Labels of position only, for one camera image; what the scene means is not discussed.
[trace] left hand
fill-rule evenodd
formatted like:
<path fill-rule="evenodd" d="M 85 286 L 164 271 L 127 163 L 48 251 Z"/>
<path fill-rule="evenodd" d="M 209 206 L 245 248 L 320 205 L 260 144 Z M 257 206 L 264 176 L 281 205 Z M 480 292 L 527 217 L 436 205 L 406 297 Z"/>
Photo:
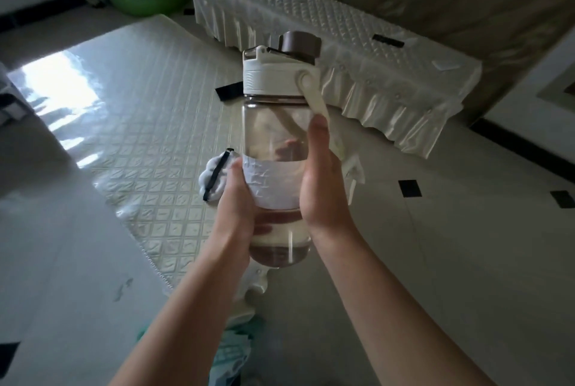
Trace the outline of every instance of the left hand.
<path fill-rule="evenodd" d="M 213 239 L 230 239 L 248 252 L 254 235 L 254 198 L 244 178 L 241 157 L 228 169 L 226 188 L 217 207 L 216 222 L 212 230 Z"/>

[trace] water bottle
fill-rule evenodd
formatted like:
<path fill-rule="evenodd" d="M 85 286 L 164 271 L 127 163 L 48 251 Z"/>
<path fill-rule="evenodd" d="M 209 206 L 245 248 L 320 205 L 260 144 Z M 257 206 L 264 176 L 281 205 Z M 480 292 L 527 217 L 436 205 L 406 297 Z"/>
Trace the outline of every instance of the water bottle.
<path fill-rule="evenodd" d="M 290 31 L 280 37 L 278 49 L 243 52 L 243 167 L 258 207 L 249 253 L 274 268 L 302 261 L 311 245 L 299 190 L 314 114 L 301 88 L 319 94 L 320 49 L 320 38 Z"/>

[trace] forearm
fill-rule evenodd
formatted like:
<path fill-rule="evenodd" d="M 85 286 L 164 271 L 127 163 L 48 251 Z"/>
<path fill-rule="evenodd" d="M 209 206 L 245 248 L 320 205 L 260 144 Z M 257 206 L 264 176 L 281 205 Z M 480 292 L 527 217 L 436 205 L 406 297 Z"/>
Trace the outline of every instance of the forearm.
<path fill-rule="evenodd" d="M 314 236 L 379 380 L 394 385 L 493 385 L 433 322 L 355 227 Z"/>
<path fill-rule="evenodd" d="M 232 238 L 208 240 L 111 385 L 205 385 L 248 264 Z"/>

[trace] black baseboard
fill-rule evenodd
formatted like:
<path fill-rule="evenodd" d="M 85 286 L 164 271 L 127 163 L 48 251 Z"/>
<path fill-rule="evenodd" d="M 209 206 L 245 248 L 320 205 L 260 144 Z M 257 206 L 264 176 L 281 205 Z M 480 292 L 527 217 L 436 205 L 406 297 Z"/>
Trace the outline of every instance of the black baseboard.
<path fill-rule="evenodd" d="M 473 123 L 471 130 L 505 147 L 507 150 L 511 150 L 525 159 L 542 166 L 557 176 L 575 183 L 575 164 L 547 150 L 543 150 L 521 136 L 517 136 L 513 132 L 509 132 L 484 118 Z"/>
<path fill-rule="evenodd" d="M 85 4 L 86 0 L 47 0 L 9 14 L 0 15 L 0 32 L 38 22 Z"/>

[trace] white mattress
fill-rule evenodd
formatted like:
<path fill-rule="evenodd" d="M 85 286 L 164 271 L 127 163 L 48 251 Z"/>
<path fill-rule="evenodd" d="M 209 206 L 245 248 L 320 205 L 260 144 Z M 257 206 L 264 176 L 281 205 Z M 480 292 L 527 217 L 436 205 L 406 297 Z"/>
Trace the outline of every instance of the white mattress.
<path fill-rule="evenodd" d="M 241 80 L 241 58 L 215 47 L 156 16 L 9 75 L 172 285 L 214 222 L 199 173 L 241 150 L 241 101 L 224 105 L 214 91 Z M 240 292 L 265 290 L 265 271 L 252 262 Z"/>
<path fill-rule="evenodd" d="M 481 75 L 481 63 L 336 0 L 194 0 L 196 20 L 228 46 L 277 46 L 288 30 L 323 41 L 323 95 L 396 146 L 427 157 L 445 121 Z M 374 34 L 405 43 L 396 48 Z"/>

